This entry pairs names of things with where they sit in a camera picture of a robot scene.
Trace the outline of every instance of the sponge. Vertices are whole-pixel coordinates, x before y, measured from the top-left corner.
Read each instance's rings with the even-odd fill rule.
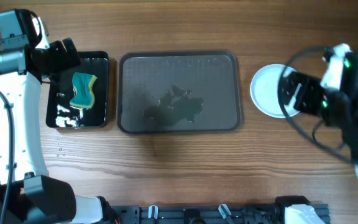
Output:
[[[73,87],[75,96],[70,100],[70,105],[76,108],[92,108],[94,95],[92,91],[93,83],[97,77],[94,75],[76,72],[73,75]]]

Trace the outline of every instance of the green led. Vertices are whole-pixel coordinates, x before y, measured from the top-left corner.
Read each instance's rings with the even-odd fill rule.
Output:
[[[345,65],[346,68],[350,68],[350,66],[351,66],[351,63],[350,63],[350,61],[348,59],[345,59],[343,64]]]
[[[323,106],[323,108],[327,108],[327,107],[328,107],[328,103],[327,103],[327,101],[325,101],[325,100],[321,103],[321,105]]]

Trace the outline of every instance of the white plate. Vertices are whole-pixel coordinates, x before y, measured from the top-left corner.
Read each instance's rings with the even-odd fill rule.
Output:
[[[278,79],[285,65],[271,64],[261,68],[252,78],[251,86],[249,88],[252,101],[261,112],[272,116],[274,118],[285,118],[280,106],[278,105],[277,88]],[[288,67],[285,71],[284,77],[291,74],[295,69]],[[285,106],[290,116],[294,116],[299,111],[293,108],[295,104],[295,97],[290,101],[288,106]]]

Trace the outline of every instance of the water spill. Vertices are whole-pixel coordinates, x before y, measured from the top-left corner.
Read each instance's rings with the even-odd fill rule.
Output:
[[[195,115],[203,110],[203,98],[189,98],[191,90],[182,90],[172,85],[159,100],[159,105],[149,106],[144,110],[143,117],[151,119],[157,125],[172,126],[181,119],[195,122]]]

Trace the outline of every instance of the wooden tabletop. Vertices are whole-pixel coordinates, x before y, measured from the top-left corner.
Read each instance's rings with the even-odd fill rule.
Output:
[[[258,69],[283,63],[303,48],[345,42],[358,50],[358,1],[1,2],[6,4],[0,11],[36,12],[48,27],[49,41],[71,37],[79,51],[103,50],[111,61],[127,52],[216,49],[230,50],[238,59],[244,122],[224,134],[120,132],[113,112],[117,67],[110,71],[108,125],[57,131],[45,125],[48,85],[42,85],[44,158],[50,176],[71,184],[76,194],[143,206],[239,205],[304,195],[328,203],[333,223],[358,223],[354,168],[312,146],[285,120],[260,112],[249,95]],[[320,58],[309,57],[296,68],[321,77]],[[318,121],[307,115],[296,120],[308,131]],[[318,139],[335,146],[340,132],[323,129]]]

